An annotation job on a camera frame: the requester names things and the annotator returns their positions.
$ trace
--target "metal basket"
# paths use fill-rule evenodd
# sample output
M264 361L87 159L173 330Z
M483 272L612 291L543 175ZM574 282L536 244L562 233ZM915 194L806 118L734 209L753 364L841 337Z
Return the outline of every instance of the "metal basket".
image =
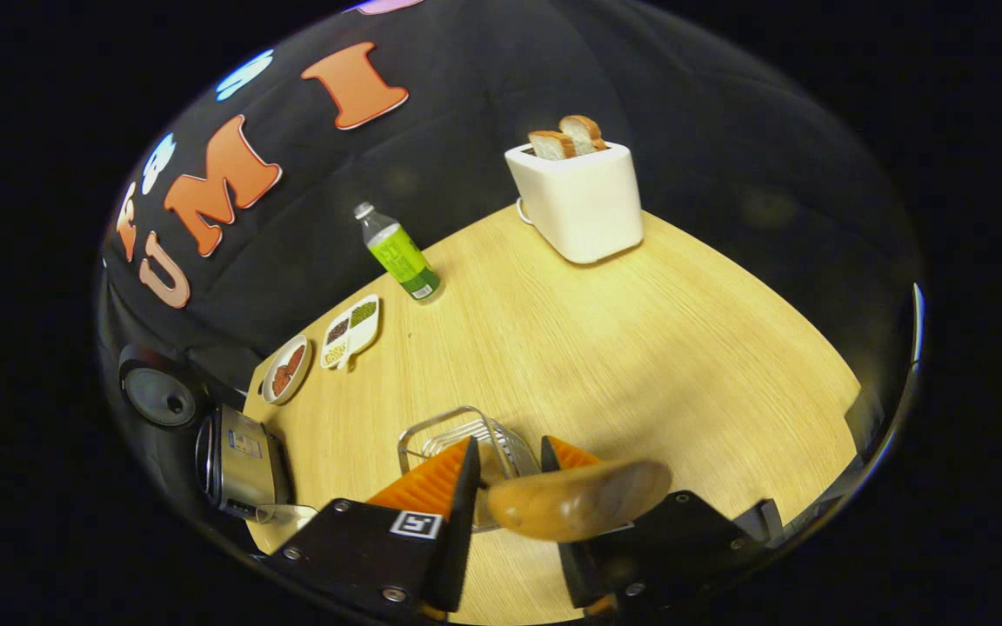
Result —
M420 448L420 452L409 451L409 440L412 439L415 433L424 431L426 428L431 428L434 425L445 423L448 420L463 415L463 413L476 413L478 416L476 419L469 421L469 423L459 425L449 432L441 433L441 435L425 441ZM493 451L501 461L501 471L504 472L506 478L530 476L533 473L540 472L540 466L536 463L536 457L532 456L532 450L516 433L509 431L509 429L500 425L496 420L486 418L478 409L470 406L462 406L422 421L422 423L413 425L407 431L401 433L401 440L397 445L397 453L401 461L402 475L412 471L412 468L409 466L409 456L429 459L438 455L445 448L450 447L450 445L455 445L468 437L474 437L479 444L490 445L493 448ZM478 497L478 504L484 503L485 499ZM474 532L492 531L494 528L498 528L497 524L481 524L478 522L481 516L485 514L484 507L476 506L476 511L477 515L474 517L474 524L471 524Z

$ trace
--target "bread slice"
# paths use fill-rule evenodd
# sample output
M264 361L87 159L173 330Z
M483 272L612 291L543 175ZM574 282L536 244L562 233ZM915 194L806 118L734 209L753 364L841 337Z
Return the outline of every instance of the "bread slice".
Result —
M601 138L601 128L585 115L567 115L559 120L559 129L565 132L574 142L574 148L580 155L595 153L605 149L605 141Z
M562 160L577 155L573 140L562 132L536 130L529 132L528 140L532 142L532 149L536 150L536 155L540 158Z

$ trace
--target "wooden table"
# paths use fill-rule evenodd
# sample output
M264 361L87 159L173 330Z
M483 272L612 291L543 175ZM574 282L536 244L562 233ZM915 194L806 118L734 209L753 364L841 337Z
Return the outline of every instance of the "wooden table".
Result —
M774 498L784 524L838 478L856 450L846 411L860 386L787 301L690 234L644 214L644 242L574 265L508 207L425 250L446 281L413 301L389 273L379 337L350 372L313 364L287 404L243 412L283 439L300 504L366 500L401 476L398 436L460 405L477 407L539 455L543 435L601 458L665 461L730 518ZM422 432L414 443L456 424ZM287 532L250 524L269 552ZM473 536L459 623L579 617L554 544L509 531Z

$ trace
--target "small bowl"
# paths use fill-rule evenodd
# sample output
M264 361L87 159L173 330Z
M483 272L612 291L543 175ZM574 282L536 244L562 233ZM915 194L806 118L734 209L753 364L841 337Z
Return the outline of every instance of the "small bowl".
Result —
M300 366L296 368L296 372L289 381L289 385L286 386L281 392L281 396L274 393L274 377L278 373L278 368L280 366L289 365L289 360L292 359L296 349L304 346L304 356L300 360ZM278 352L278 356L274 358L274 362L270 364L270 370L266 373L266 380L262 381L262 400L266 400L270 405L284 405L286 402L294 396L296 390L300 389L303 385L304 377L307 376L307 369L312 365L312 346L310 342L307 341L307 337L296 336L292 338L286 345L281 347Z

